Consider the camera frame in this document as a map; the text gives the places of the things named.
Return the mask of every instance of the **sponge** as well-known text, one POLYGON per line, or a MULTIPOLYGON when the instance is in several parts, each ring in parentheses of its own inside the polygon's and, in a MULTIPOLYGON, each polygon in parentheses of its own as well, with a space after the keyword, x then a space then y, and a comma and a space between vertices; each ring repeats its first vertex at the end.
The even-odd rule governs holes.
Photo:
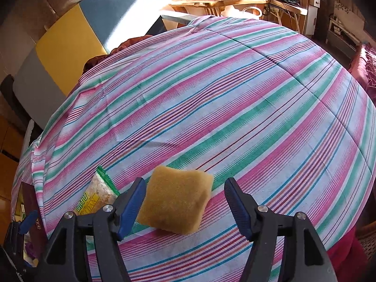
POLYGON ((196 232, 211 196, 213 176, 157 166, 138 213, 140 224, 178 234, 196 232))

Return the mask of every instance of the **striped tablecloth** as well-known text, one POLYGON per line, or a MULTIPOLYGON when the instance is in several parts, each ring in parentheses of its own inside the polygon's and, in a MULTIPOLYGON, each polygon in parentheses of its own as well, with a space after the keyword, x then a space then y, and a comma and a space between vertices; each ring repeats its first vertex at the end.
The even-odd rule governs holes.
MULTIPOLYGON (((102 165, 116 187, 157 165, 214 175, 197 233, 135 224, 120 244, 136 281, 238 281, 251 245, 223 184, 277 213, 306 212, 325 247, 351 228, 375 173, 375 107, 329 54, 261 20, 200 17, 95 66, 21 158, 48 235, 102 165)), ((99 281, 94 247, 92 275, 99 281)), ((278 241, 271 280, 282 257, 278 241)))

